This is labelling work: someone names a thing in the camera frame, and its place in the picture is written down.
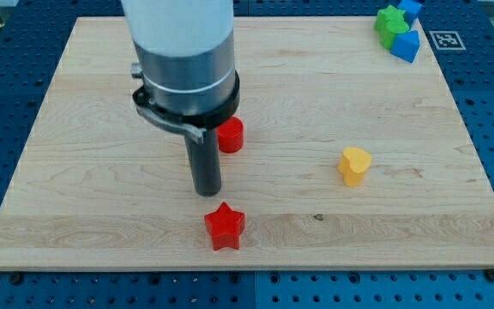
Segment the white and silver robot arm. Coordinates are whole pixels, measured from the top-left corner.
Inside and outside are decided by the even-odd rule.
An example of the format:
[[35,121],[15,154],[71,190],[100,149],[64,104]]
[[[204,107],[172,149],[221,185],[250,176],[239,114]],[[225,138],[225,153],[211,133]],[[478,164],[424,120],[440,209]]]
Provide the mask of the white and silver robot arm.
[[202,144],[237,107],[230,0],[122,0],[143,81],[137,112],[151,124]]

